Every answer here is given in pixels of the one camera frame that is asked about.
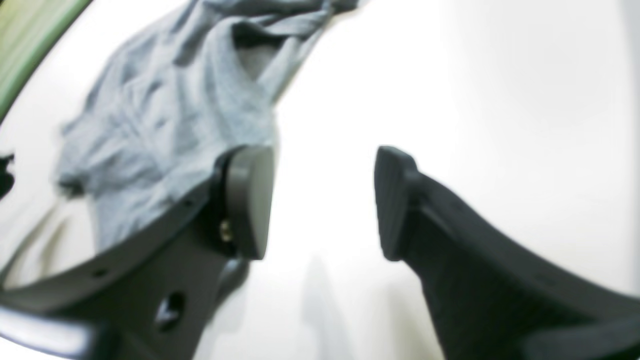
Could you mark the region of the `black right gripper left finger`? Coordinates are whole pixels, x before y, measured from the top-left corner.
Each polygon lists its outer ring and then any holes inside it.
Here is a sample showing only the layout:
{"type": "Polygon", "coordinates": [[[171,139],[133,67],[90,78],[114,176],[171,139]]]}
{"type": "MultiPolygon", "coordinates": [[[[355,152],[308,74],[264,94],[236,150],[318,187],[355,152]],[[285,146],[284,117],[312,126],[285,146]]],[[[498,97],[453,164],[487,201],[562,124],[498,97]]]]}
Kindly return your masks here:
{"type": "Polygon", "coordinates": [[[262,260],[272,146],[242,145],[137,234],[60,274],[1,290],[1,338],[64,360],[191,360],[223,298],[262,260]]]}

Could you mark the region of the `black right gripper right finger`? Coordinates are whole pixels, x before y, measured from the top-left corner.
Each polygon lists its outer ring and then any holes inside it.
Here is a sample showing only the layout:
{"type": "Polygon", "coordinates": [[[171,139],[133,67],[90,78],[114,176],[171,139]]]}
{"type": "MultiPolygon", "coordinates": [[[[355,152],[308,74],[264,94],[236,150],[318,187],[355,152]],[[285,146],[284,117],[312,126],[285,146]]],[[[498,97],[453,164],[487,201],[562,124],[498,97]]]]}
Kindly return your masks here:
{"type": "Polygon", "coordinates": [[[374,190],[382,253],[418,276],[446,360],[639,358],[638,298],[519,245],[398,148],[378,148],[374,190]]]}

